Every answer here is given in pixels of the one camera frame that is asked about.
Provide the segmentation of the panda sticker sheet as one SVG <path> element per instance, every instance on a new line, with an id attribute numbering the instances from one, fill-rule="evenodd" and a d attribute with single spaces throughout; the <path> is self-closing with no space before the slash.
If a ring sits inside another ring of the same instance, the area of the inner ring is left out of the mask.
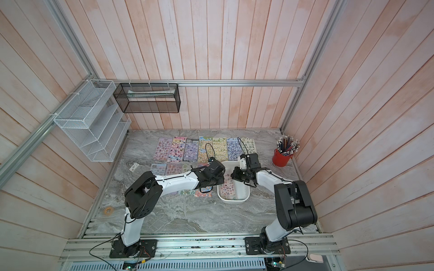
<path id="1" fill-rule="evenodd" d="M 212 137 L 201 136 L 199 138 L 199 149 L 198 149 L 199 163 L 208 163 L 211 157 L 215 157 L 212 142 L 213 142 Z"/>

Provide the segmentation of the bonbon drop sticker sheet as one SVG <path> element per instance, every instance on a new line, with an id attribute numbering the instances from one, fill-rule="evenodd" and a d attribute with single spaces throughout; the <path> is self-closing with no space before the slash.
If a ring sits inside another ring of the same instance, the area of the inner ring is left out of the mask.
<path id="1" fill-rule="evenodd" d="M 224 175 L 224 184 L 220 187 L 220 196 L 225 200 L 234 200 L 235 198 L 235 185 L 230 176 L 230 174 L 226 173 Z"/>

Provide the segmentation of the white plastic storage box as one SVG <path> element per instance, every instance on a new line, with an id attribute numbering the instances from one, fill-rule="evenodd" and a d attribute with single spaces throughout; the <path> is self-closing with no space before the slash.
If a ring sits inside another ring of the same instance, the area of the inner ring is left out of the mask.
<path id="1" fill-rule="evenodd" d="M 246 202 L 250 197 L 250 187 L 242 182 L 233 180 L 231 174 L 235 167 L 239 166 L 236 161 L 224 161 L 225 168 L 224 183 L 218 185 L 218 197 L 227 204 L 241 204 Z"/>

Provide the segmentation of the green dinosaur sticker sheet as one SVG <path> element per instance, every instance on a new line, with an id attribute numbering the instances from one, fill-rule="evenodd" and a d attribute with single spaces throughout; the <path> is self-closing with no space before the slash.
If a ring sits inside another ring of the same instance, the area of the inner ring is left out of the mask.
<path id="1" fill-rule="evenodd" d="M 191 170 L 191 166 L 188 164 L 184 164 L 182 167 L 182 173 L 183 172 L 188 172 Z M 184 196 L 194 196 L 195 195 L 195 190 L 181 190 L 178 192 L 179 195 L 184 195 Z"/>

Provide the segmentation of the puffy gem sticker sheet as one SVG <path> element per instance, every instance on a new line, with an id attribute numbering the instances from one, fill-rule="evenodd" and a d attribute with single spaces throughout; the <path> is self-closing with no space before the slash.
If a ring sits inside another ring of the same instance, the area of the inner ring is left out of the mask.
<path id="1" fill-rule="evenodd" d="M 184 161 L 197 161 L 198 159 L 199 140 L 187 139 L 184 149 Z"/>

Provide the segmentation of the green frog sticker sheet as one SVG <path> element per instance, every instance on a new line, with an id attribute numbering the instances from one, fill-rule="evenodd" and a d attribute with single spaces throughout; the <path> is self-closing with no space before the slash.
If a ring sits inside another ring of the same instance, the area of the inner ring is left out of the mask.
<path id="1" fill-rule="evenodd" d="M 245 154 L 257 153 L 255 141 L 251 138 L 241 138 L 241 148 Z"/>

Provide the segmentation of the blue penguin sticker sheet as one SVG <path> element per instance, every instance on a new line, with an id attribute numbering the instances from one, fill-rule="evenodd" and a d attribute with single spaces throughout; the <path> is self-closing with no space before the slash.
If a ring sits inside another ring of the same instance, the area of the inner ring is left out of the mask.
<path id="1" fill-rule="evenodd" d="M 227 150 L 228 150 L 228 160 L 237 161 L 237 159 L 242 155 L 243 149 L 240 145 L 238 138 L 228 138 L 227 139 Z"/>

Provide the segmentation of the pink cartoon sticker sheet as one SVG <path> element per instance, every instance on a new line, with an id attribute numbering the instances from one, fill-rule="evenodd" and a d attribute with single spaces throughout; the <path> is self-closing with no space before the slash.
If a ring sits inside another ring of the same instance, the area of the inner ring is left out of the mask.
<path id="1" fill-rule="evenodd" d="M 186 137 L 174 137 L 168 153 L 167 161 L 170 163 L 181 162 L 183 160 L 186 145 Z"/>

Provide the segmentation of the purple animal sticker sheet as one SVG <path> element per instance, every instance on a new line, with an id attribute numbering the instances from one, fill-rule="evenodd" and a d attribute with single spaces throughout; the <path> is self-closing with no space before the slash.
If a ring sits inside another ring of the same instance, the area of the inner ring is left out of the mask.
<path id="1" fill-rule="evenodd" d="M 166 167 L 165 175 L 178 175 L 183 173 L 183 164 L 180 163 L 172 163 L 168 164 Z"/>

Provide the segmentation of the pale pink sticker sheet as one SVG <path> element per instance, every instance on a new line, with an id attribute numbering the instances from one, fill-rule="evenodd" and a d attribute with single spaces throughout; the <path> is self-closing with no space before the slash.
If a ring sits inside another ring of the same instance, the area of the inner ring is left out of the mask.
<path id="1" fill-rule="evenodd" d="M 171 146 L 172 138 L 159 138 L 153 159 L 155 161 L 166 161 L 171 150 Z"/>

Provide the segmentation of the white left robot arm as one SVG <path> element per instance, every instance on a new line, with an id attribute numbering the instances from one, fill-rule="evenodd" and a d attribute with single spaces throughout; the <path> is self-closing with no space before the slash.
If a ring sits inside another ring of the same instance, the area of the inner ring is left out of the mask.
<path id="1" fill-rule="evenodd" d="M 201 190 L 224 183 L 225 166 L 218 160 L 178 175 L 156 176 L 143 173 L 124 193 L 125 219 L 121 231 L 123 245 L 130 247 L 140 240 L 144 217 L 149 215 L 160 197 L 181 190 Z"/>

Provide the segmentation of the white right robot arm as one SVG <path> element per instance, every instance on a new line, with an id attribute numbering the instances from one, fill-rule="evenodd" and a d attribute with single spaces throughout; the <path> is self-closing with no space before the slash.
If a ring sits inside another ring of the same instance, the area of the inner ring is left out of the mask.
<path id="1" fill-rule="evenodd" d="M 262 186 L 275 197 L 276 220 L 263 228 L 260 239 L 264 245 L 281 242 L 294 229 L 316 224 L 318 215 L 304 181 L 286 180 L 262 167 L 258 154 L 242 154 L 231 178 L 246 186 Z"/>

